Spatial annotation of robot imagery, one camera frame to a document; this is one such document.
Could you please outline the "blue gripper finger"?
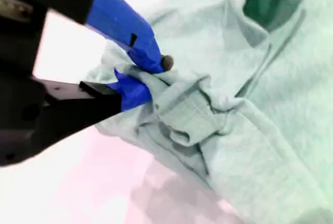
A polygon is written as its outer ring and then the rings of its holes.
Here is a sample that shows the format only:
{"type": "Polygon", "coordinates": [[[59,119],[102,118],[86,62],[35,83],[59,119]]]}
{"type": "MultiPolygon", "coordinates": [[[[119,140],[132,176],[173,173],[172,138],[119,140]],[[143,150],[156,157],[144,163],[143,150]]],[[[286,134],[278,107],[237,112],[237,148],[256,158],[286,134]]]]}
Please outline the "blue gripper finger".
{"type": "Polygon", "coordinates": [[[114,83],[31,79],[19,86],[15,108],[28,132],[15,148],[15,159],[36,156],[85,128],[152,100],[142,82],[118,71],[115,75],[114,83]]]}
{"type": "Polygon", "coordinates": [[[50,8],[113,40],[140,68],[150,73],[170,70],[150,24],[125,0],[53,0],[50,8]]]}

